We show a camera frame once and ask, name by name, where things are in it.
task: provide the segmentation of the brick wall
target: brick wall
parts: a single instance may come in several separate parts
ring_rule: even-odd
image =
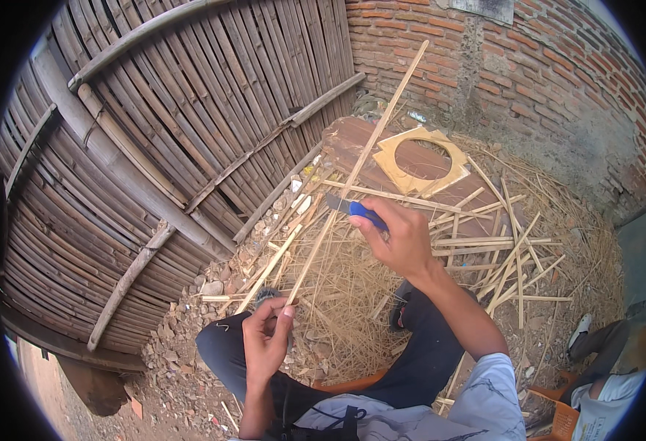
[[[617,224],[646,208],[646,78],[582,4],[520,0],[510,27],[432,0],[346,0],[354,65],[387,98],[423,40],[403,97],[437,123],[502,142]]]

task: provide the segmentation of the person's leg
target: person's leg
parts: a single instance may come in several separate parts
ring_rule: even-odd
[[[412,332],[408,345],[378,382],[358,392],[397,409],[430,406],[465,352],[433,302],[408,286],[410,291],[403,296],[407,303],[401,315],[404,329]]]
[[[581,332],[570,349],[568,358],[577,363],[593,352],[597,352],[595,360],[585,369],[575,383],[561,395],[561,401],[570,404],[571,395],[576,387],[593,383],[601,377],[610,375],[610,370],[617,362],[624,345],[629,338],[629,322],[619,320],[595,332]]]
[[[245,401],[247,393],[247,364],[242,321],[251,313],[244,312],[212,322],[196,337],[200,357],[239,401]],[[288,389],[286,422],[293,423],[315,403],[329,398],[328,392],[312,389],[288,375],[277,372],[269,383],[274,396],[274,410],[277,418],[283,417],[283,405]]]

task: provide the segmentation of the shoe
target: shoe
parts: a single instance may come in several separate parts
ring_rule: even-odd
[[[583,318],[581,318],[581,322],[578,323],[578,327],[573,331],[573,335],[571,335],[571,339],[568,340],[568,348],[565,350],[565,352],[570,355],[571,353],[571,348],[573,347],[573,343],[575,343],[575,340],[578,339],[578,336],[580,334],[588,333],[588,330],[590,329],[590,323],[592,323],[592,314],[588,313],[583,315]]]
[[[401,286],[399,286],[394,292],[396,304],[389,314],[389,328],[392,332],[404,330],[401,316],[404,313],[404,309],[406,309],[408,295],[411,293],[412,289],[413,286],[408,281],[404,280]]]

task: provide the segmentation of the wooden board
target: wooden board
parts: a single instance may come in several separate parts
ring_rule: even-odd
[[[354,118],[353,116],[345,116],[337,119],[323,130],[323,151],[330,155],[330,158],[333,160],[333,165],[337,169],[349,173],[357,162],[357,158],[373,130],[373,124]],[[393,135],[390,131],[385,130],[382,132],[381,138],[386,139]],[[379,151],[379,147],[374,146],[371,153],[374,154]],[[451,160],[449,158],[442,157],[422,147],[415,141],[408,140],[399,144],[396,150],[396,163],[402,170],[421,179],[438,179],[447,174],[451,169]],[[372,189],[400,194],[400,191],[374,161],[371,155],[364,163],[358,179],[362,184]],[[471,172],[468,177],[450,185],[440,193],[428,198],[428,200],[447,205],[455,205],[479,187],[485,187],[485,191],[479,194],[477,198],[469,201],[463,209],[470,211],[474,208],[498,202],[494,193],[487,187],[482,178],[474,172]],[[522,225],[526,225],[527,220],[522,213],[521,206],[514,205],[514,211],[517,221]],[[458,226],[458,235],[467,237],[490,236],[492,234],[493,222],[491,219],[472,219],[468,222],[461,223]],[[508,230],[511,228],[509,216],[504,210],[502,210],[500,222],[500,225],[507,225]]]

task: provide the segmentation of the utility knife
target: utility knife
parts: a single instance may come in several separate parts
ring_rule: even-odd
[[[379,229],[383,229],[388,232],[389,227],[384,223],[383,220],[379,217],[378,214],[373,212],[371,209],[364,208],[359,202],[353,200],[340,199],[335,195],[326,193],[325,200],[328,203],[328,207],[336,209],[339,212],[343,212],[346,215],[350,216],[362,216],[371,220],[371,223],[374,224]]]

